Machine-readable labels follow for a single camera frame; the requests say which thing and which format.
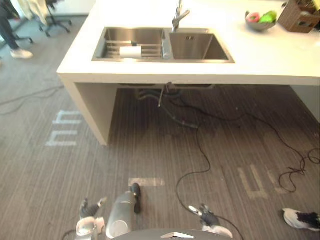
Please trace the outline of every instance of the pink fruit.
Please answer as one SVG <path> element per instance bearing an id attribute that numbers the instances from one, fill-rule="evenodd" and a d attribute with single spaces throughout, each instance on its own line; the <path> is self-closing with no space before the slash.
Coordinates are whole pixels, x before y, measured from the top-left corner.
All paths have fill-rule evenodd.
<path id="1" fill-rule="evenodd" d="M 251 12 L 246 16 L 246 20 L 250 23 L 257 23 L 260 20 L 260 15 L 258 12 Z"/>

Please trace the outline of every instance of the green apple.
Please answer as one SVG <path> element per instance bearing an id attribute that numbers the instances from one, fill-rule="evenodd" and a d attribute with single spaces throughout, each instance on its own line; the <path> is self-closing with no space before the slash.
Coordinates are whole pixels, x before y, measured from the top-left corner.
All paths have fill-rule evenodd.
<path id="1" fill-rule="evenodd" d="M 275 11 L 268 11 L 265 15 L 271 16 L 273 21 L 277 20 L 277 13 Z"/>
<path id="2" fill-rule="evenodd" d="M 274 18 L 270 15 L 263 15 L 260 20 L 259 20 L 259 23 L 262 24 L 262 23 L 273 23 L 274 22 Z"/>

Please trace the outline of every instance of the sink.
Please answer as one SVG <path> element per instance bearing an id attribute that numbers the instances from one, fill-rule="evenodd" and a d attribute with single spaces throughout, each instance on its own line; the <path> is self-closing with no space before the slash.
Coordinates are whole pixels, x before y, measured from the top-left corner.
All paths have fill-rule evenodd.
<path id="1" fill-rule="evenodd" d="M 106 27 L 93 61 L 123 62 L 120 48 L 141 46 L 141 58 L 133 62 L 234 63 L 218 36 L 206 28 L 122 28 Z"/>
<path id="2" fill-rule="evenodd" d="M 105 28 L 95 56 L 100 59 L 120 58 L 120 47 L 141 46 L 143 59 L 162 59 L 162 42 L 165 39 L 161 28 Z"/>
<path id="3" fill-rule="evenodd" d="M 228 60 L 214 34 L 177 32 L 169 35 L 176 60 Z"/>

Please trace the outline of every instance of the office chair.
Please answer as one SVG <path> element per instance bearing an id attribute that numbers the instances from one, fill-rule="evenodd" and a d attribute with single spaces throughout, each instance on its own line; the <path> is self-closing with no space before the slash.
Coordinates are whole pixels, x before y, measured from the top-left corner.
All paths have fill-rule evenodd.
<path id="1" fill-rule="evenodd" d="M 71 25 L 72 25 L 71 20 L 69 20 L 69 19 L 56 20 L 55 17 L 53 16 L 51 10 L 50 10 L 50 8 L 52 8 L 53 10 L 56 9 L 55 6 L 54 6 L 54 4 L 56 4 L 58 1 L 59 1 L 59 0 L 46 0 L 46 6 L 47 6 L 47 8 L 48 8 L 48 11 L 49 11 L 49 14 L 50 14 L 49 18 L 50 18 L 51 20 L 50 20 L 50 22 L 48 21 L 48 27 L 46 28 L 45 31 L 44 31 L 44 29 L 43 29 L 43 26 L 41 26 L 41 25 L 39 26 L 39 29 L 40 29 L 40 31 L 42 31 L 42 32 L 44 31 L 45 34 L 46 34 L 46 36 L 47 36 L 48 38 L 51 37 L 51 35 L 49 34 L 49 31 L 50 31 L 50 30 L 52 29 L 52 27 L 54 27 L 54 26 L 61 27 L 61 28 L 65 29 L 65 31 L 66 31 L 68 34 L 70 33 L 70 30 L 69 30 L 67 27 L 65 27 L 64 25 L 62 25 L 62 23 L 69 23 L 69 25 L 71 26 Z"/>

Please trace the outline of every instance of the jeans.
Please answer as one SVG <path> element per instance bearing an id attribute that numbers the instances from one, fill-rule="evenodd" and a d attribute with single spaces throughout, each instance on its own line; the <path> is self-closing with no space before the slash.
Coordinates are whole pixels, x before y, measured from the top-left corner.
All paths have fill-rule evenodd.
<path id="1" fill-rule="evenodd" d="M 6 17 L 0 16 L 0 35 L 12 50 L 19 48 L 11 25 Z"/>

